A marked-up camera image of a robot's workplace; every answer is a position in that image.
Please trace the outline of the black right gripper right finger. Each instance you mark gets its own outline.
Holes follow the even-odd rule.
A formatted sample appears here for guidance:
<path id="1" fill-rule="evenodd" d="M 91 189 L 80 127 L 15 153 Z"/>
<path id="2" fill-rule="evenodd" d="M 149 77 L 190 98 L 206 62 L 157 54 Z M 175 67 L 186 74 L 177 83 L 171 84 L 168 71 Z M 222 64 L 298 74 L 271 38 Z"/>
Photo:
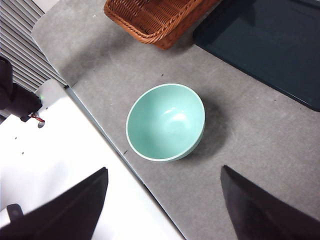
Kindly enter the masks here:
<path id="1" fill-rule="evenodd" d="M 318 240 L 320 222 L 224 165 L 220 182 L 239 240 Z"/>

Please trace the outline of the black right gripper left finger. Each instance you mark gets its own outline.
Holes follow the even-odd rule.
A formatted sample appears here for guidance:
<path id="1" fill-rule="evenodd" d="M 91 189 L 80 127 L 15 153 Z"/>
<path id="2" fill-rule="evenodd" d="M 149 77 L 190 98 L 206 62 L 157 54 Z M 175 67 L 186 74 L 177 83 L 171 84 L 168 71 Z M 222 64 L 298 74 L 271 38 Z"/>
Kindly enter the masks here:
<path id="1" fill-rule="evenodd" d="M 90 240 L 105 203 L 108 170 L 102 167 L 55 199 L 33 211 L 15 215 L 0 229 L 2 240 Z"/>

